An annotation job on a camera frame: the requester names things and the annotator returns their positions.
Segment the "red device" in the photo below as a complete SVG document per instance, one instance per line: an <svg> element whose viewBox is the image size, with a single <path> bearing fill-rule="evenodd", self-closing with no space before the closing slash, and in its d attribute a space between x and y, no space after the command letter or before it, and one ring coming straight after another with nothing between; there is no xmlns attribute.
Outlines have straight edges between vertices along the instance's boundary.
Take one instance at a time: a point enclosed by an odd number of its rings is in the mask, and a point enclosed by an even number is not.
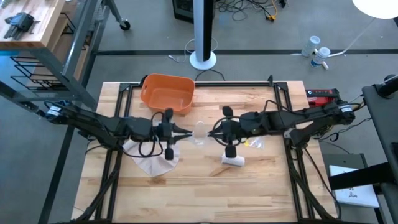
<svg viewBox="0 0 398 224"><path fill-rule="evenodd" d="M330 102L340 100L340 94L336 88L330 90L305 90L310 107L322 106Z"/></svg>

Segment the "orange bin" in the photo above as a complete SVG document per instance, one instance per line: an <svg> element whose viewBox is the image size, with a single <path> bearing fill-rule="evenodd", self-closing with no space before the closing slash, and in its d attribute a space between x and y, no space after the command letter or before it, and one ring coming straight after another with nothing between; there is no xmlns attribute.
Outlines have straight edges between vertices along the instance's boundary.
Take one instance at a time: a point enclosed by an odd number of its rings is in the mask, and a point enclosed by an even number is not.
<svg viewBox="0 0 398 224"><path fill-rule="evenodd" d="M175 114L191 111L195 82L190 78L150 74L141 90L141 100L155 111L173 108Z"/></svg>

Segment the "gray floor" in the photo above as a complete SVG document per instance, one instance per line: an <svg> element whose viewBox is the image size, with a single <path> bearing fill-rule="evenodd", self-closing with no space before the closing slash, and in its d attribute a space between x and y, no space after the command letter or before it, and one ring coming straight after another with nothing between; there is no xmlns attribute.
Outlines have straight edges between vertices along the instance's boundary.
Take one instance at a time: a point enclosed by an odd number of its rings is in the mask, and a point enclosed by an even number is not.
<svg viewBox="0 0 398 224"><path fill-rule="evenodd" d="M132 30L121 32L110 16L101 50L182 49L193 38L193 26L174 19L170 1L117 0L116 3L131 22ZM265 21L262 13L248 10L248 14L245 21L235 22L231 14L216 13L213 36L220 44L219 49L301 49L311 35L319 35L322 45L331 49L343 49L371 20L347 0L290 1L290 7L281 10L273 24ZM392 20L377 20L353 48L395 49L397 36L398 28ZM398 55L347 55L328 59L330 69L324 71L312 68L310 59L298 56L219 55L214 69L227 80L265 80L269 75L276 80L303 80L307 88L337 88L343 99L352 100L363 86L396 73L397 61ZM19 88L7 77L16 74L12 63L6 57L0 63L6 71L0 74L1 80ZM167 56L101 56L95 62L87 89L98 98L103 82L138 81L150 73L195 78L199 72L189 63L177 64ZM220 80L220 77L207 72L200 80ZM37 223L65 127L39 120L2 98L0 108L0 222ZM368 116L366 109L359 111L357 122ZM337 144L352 153L364 153L369 165L386 161L372 122L341 135ZM86 141L76 134L51 222L70 217L85 145ZM325 154L342 153L327 144L321 147ZM377 222L371 210L354 207L343 208L343 219Z"/></svg>

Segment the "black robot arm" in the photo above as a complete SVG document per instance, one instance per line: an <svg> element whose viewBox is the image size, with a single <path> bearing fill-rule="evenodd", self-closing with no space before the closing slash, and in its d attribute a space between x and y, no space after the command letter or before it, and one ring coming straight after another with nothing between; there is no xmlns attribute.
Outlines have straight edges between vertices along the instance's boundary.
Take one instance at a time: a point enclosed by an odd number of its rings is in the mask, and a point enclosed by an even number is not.
<svg viewBox="0 0 398 224"><path fill-rule="evenodd" d="M355 119L350 104L344 101L298 111L248 112L239 117L233 116L233 110L229 106L225 106L223 114L225 117L214 125L209 136L226 146L227 157L236 156L235 146L240 144L242 139L284 134L285 137L291 139L293 147L303 147L311 136L320 133L327 127L336 124L351 124ZM306 128L293 128L296 124L309 121L313 123Z"/></svg>
<svg viewBox="0 0 398 224"><path fill-rule="evenodd" d="M165 113L162 113L162 122L153 126L151 119L109 118L81 109L68 101L46 102L46 104L51 104L45 115L47 121L74 126L80 130L82 136L86 138L94 136L100 144L111 149L120 147L120 142L127 139L136 142L166 142L169 149L170 145L191 136L192 133L170 122L173 116L172 109L167 109ZM172 136L172 133L183 135ZM173 159L172 153L169 153L166 159Z"/></svg>

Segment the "plastic bag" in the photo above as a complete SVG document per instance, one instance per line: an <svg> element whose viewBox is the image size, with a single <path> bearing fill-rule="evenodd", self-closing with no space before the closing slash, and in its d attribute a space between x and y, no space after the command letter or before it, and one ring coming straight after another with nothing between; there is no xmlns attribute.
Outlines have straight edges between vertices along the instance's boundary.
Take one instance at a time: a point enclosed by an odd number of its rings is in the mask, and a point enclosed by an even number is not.
<svg viewBox="0 0 398 224"><path fill-rule="evenodd" d="M244 142L244 145L247 147L255 147L257 149L264 149L265 148L265 139L264 137L255 137L249 138Z"/></svg>
<svg viewBox="0 0 398 224"><path fill-rule="evenodd" d="M203 146L206 143L206 140L208 139L208 133L206 130L206 126L202 121L197 122L195 125L193 131L192 131L192 137L191 142L194 143L197 146Z"/></svg>

